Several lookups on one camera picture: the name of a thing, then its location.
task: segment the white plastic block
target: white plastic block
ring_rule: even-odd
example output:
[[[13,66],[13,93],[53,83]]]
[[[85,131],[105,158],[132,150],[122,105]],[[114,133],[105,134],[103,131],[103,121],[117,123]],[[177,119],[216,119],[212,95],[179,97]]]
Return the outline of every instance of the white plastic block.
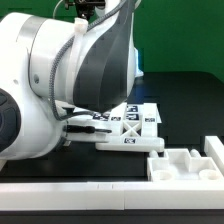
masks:
[[[64,143],[64,147],[69,147],[70,146],[70,144],[71,144],[71,141],[66,141],[65,143]]]
[[[150,158],[159,158],[159,155],[155,150],[153,150],[149,153],[149,157]]]
[[[217,136],[205,137],[204,151],[215,161],[216,165],[224,175],[224,145]]]
[[[136,58],[135,78],[142,77],[142,76],[144,76],[144,73],[143,73],[143,71],[141,71],[139,69],[139,52],[138,52],[138,50],[136,48],[135,48],[135,58]]]
[[[110,112],[109,123],[112,128],[111,136],[120,136],[123,133],[123,120],[126,116],[127,103],[122,103]]]
[[[152,181],[224,181],[212,158],[192,157],[187,149],[165,149],[164,158],[148,158],[147,174]]]
[[[142,137],[156,137],[158,136],[157,123],[158,121],[158,110],[155,103],[145,103],[143,118],[142,118]]]
[[[125,183],[125,209],[223,209],[224,183]]]
[[[86,210],[85,189],[86,183],[0,184],[0,210]]]
[[[196,149],[192,149],[190,151],[190,154],[191,154],[192,157],[195,157],[195,158],[200,158],[201,157],[200,153]]]
[[[109,142],[97,143],[96,149],[134,152],[164,151],[164,140],[158,138],[157,124],[161,123],[161,118],[156,104],[122,104],[111,111],[109,122],[112,130]]]
[[[116,183],[88,183],[86,198],[87,210],[124,210],[124,190]]]

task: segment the green backdrop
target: green backdrop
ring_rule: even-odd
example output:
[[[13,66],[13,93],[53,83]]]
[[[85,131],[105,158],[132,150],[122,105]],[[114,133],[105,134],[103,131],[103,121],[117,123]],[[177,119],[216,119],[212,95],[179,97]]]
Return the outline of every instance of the green backdrop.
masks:
[[[51,17],[57,0],[1,0],[0,17],[24,12]],[[58,19],[73,21],[60,7]],[[224,81],[224,0],[142,0],[134,40],[145,72],[202,71]]]

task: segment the black and white pattern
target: black and white pattern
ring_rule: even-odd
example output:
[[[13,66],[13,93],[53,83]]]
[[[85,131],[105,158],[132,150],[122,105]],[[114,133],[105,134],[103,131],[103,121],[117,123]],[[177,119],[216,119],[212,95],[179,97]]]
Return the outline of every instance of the black and white pattern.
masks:
[[[129,121],[139,121],[139,115],[138,114],[127,114],[126,120]]]
[[[156,119],[155,118],[145,118],[145,122],[156,122]]]
[[[124,143],[134,145],[136,143],[136,139],[135,138],[125,138]]]
[[[138,106],[127,106],[127,112],[129,112],[129,113],[138,112]]]
[[[95,113],[93,115],[93,120],[99,120],[99,121],[108,121],[110,115],[109,114],[100,114],[100,113]]]
[[[111,120],[112,121],[121,121],[121,117],[112,117]]]

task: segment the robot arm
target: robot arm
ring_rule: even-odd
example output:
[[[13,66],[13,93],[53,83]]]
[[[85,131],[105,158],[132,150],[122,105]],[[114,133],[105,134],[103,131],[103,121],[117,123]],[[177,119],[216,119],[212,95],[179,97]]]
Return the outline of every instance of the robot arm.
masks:
[[[53,104],[59,100],[100,113],[126,100],[136,71],[132,40],[135,1],[107,0],[105,14],[119,4],[118,13],[88,26],[79,46],[72,46],[77,43],[71,23],[18,13],[2,20],[0,83],[7,100],[0,105],[1,159],[38,157],[66,139],[67,120],[57,119],[55,113],[60,118],[67,115],[60,107],[54,111],[49,98]],[[72,49],[77,47],[77,60],[72,61],[76,54]],[[16,105],[13,130],[7,136],[4,130],[10,121],[5,105]]]

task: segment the black surface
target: black surface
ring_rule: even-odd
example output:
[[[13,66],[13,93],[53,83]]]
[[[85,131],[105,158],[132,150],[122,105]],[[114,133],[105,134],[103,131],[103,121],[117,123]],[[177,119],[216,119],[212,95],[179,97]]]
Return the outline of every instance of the black surface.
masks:
[[[159,134],[167,147],[196,148],[204,136],[224,143],[224,84],[207,73],[148,73],[138,79],[129,103],[158,103]],[[32,160],[10,161],[1,182],[142,181],[147,153],[96,151],[73,143]],[[223,223],[224,210],[1,212],[0,223]]]

